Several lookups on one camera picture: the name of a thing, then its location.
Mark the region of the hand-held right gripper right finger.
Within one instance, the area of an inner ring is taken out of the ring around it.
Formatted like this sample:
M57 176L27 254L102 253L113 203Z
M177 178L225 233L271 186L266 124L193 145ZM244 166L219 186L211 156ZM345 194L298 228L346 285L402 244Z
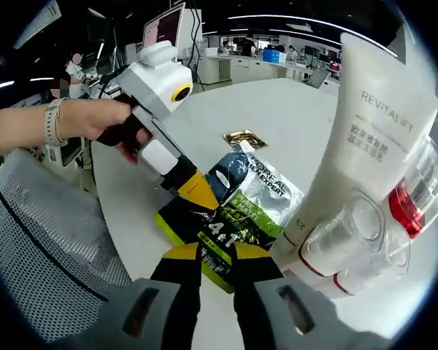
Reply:
M383 337L347 326L329 299L284 276L266 250L241 242L234 249L234 310L246 349L383 348Z

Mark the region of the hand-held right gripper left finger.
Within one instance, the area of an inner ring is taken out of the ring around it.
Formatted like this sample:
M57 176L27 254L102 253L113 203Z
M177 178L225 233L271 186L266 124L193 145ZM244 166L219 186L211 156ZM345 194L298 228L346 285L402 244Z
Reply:
M112 294L87 330L52 349L190 349L200 310L198 243L166 252L148 279Z

